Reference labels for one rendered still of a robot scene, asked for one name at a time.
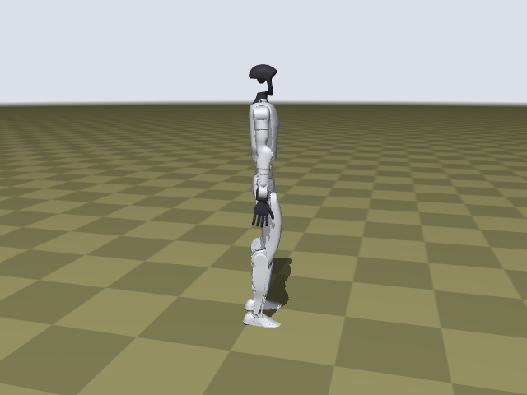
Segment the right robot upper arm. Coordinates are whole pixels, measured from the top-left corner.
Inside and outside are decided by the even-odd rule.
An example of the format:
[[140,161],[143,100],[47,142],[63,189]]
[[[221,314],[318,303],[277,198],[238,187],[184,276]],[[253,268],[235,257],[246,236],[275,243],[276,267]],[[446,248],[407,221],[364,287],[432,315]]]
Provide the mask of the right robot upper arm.
[[267,146],[269,138],[269,121],[270,121],[270,110],[267,106],[257,106],[253,110],[253,120],[255,126],[255,141],[256,141],[256,152],[259,156],[261,149],[267,147],[272,152],[273,150]]

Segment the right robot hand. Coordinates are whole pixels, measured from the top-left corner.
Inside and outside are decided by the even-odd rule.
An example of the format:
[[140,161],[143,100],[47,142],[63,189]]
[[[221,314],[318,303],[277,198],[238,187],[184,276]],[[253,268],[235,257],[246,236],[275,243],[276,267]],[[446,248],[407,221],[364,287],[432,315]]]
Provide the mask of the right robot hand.
[[274,219],[274,215],[273,215],[272,210],[269,207],[269,204],[266,202],[268,201],[268,196],[266,198],[258,198],[258,193],[259,193],[259,190],[257,189],[256,190],[256,200],[258,201],[258,203],[256,204],[254,208],[254,218],[253,218],[252,225],[254,225],[255,223],[256,215],[258,215],[256,226],[259,226],[260,216],[262,216],[261,227],[264,227],[264,217],[266,217],[266,226],[268,226],[268,212],[272,220]]

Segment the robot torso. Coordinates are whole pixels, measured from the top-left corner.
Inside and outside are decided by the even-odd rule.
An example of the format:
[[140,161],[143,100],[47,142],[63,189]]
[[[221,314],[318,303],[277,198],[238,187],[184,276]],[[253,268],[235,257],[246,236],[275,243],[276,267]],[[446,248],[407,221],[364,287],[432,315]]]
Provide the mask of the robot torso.
[[[262,100],[262,102],[260,102]],[[270,110],[270,121],[269,121],[269,138],[267,141],[267,146],[270,147],[273,150],[273,158],[270,161],[275,161],[277,158],[277,139],[278,139],[278,129],[279,129],[279,119],[277,115],[277,111],[273,104],[267,103],[266,99],[260,99],[259,103],[254,103],[250,105],[249,110],[249,124],[250,124],[250,144],[251,144],[251,153],[252,153],[252,159],[253,161],[257,162],[258,156],[256,152],[256,141],[255,141],[255,126],[254,126],[254,120],[253,120],[253,110],[257,106],[267,106]],[[271,164],[271,169],[269,170],[269,186],[268,186],[268,193],[269,191],[274,192],[275,189],[275,180],[273,177],[273,164]],[[255,174],[252,180],[252,194],[255,196],[256,190],[258,188],[257,186],[257,172],[258,169],[256,168]]]

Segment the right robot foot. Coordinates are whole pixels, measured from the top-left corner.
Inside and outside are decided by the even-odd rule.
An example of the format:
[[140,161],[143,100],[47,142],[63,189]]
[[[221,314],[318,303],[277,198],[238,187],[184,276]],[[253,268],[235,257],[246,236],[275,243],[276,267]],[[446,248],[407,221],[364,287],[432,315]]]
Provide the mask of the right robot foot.
[[[258,315],[256,314],[255,316],[258,316]],[[281,325],[280,322],[271,319],[266,314],[263,314],[262,318],[259,318],[259,317],[256,318],[255,316],[254,316],[254,312],[249,311],[244,316],[243,323],[254,325],[254,326],[259,326],[259,327],[265,327],[265,328],[275,328]]]

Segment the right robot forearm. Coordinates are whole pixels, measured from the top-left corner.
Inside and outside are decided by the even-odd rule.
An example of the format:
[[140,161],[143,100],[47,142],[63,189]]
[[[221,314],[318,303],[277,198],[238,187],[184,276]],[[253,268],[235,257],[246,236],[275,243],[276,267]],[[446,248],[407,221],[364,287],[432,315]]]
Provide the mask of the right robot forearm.
[[258,186],[258,198],[266,198],[268,196],[268,186],[269,186],[269,170],[271,165],[269,164],[272,157],[272,152],[269,148],[265,147],[259,152],[257,159],[256,168],[257,172],[257,186]]

